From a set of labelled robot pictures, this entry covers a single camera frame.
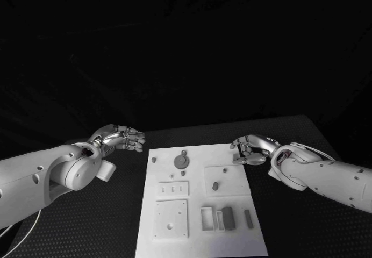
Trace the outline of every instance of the dark table surface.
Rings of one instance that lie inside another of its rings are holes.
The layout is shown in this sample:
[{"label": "dark table surface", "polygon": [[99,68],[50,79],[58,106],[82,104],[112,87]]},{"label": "dark table surface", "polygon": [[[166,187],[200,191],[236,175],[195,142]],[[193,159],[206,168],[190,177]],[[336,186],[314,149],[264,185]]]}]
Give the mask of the dark table surface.
[{"label": "dark table surface", "polygon": [[[148,149],[225,144],[254,133],[283,145],[300,142],[339,160],[306,116],[146,132],[143,153],[115,150],[107,157],[117,165],[110,182],[95,178],[81,191],[56,199],[42,210],[33,232],[9,257],[134,257]],[[270,257],[372,257],[372,214],[310,189],[293,190],[267,175],[268,170],[268,162],[245,166]],[[11,247],[36,215],[24,219]]]}]

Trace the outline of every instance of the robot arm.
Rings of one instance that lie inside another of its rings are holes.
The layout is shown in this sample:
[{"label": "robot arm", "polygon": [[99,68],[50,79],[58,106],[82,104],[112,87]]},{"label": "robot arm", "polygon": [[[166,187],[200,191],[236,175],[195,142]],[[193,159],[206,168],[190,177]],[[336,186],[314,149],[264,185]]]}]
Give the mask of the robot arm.
[{"label": "robot arm", "polygon": [[[245,157],[235,160],[235,164],[262,164],[270,157],[270,175],[288,187],[298,191],[309,187],[321,196],[372,213],[371,169],[339,162],[319,152],[329,158],[323,160],[304,145],[293,142],[281,146],[261,135],[239,137],[231,148],[236,145],[241,145]],[[254,153],[252,147],[259,148],[261,152]]]},{"label": "robot arm", "polygon": [[125,126],[102,127],[86,142],[62,145],[0,161],[0,228],[43,209],[97,176],[110,180],[115,165],[102,160],[115,149],[141,152],[144,133]]}]

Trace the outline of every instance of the cable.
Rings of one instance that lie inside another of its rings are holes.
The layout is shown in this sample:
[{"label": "cable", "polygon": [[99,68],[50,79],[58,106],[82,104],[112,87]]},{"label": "cable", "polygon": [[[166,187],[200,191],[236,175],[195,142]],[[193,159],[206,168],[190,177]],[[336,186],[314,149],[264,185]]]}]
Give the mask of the cable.
[{"label": "cable", "polygon": [[291,145],[293,146],[304,146],[307,149],[313,150],[314,152],[320,153],[327,159],[330,159],[332,161],[336,161],[324,152],[319,151],[317,149],[303,145],[303,144],[298,144],[296,142],[291,142]]},{"label": "cable", "polygon": [[14,226],[14,224],[7,227],[7,229],[4,230],[4,232],[0,234],[0,238],[1,238],[1,236],[6,234],[6,232],[11,229],[13,226]]},{"label": "cable", "polygon": [[[39,217],[40,217],[40,210],[39,210],[37,218],[36,218],[35,223],[33,223],[33,227],[35,227],[35,225],[36,225],[36,223],[37,223]],[[17,243],[16,247],[11,249],[11,251],[10,251],[1,258],[6,258],[6,256],[16,250],[16,248],[19,247],[19,245],[22,244],[22,242],[24,241],[24,239],[27,238],[27,236],[29,236],[29,234],[30,234],[30,232],[32,232],[32,230],[33,230],[33,227],[30,228],[29,233],[27,233],[26,236],[23,237],[23,240]]]}]

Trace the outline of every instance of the black background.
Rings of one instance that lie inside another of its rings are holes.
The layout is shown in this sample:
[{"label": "black background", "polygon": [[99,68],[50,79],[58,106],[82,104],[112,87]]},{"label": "black background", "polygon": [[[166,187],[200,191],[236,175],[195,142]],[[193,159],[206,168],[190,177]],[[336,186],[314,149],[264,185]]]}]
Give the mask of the black background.
[{"label": "black background", "polygon": [[369,1],[7,0],[0,19],[1,159],[107,124],[304,114],[371,167]]}]

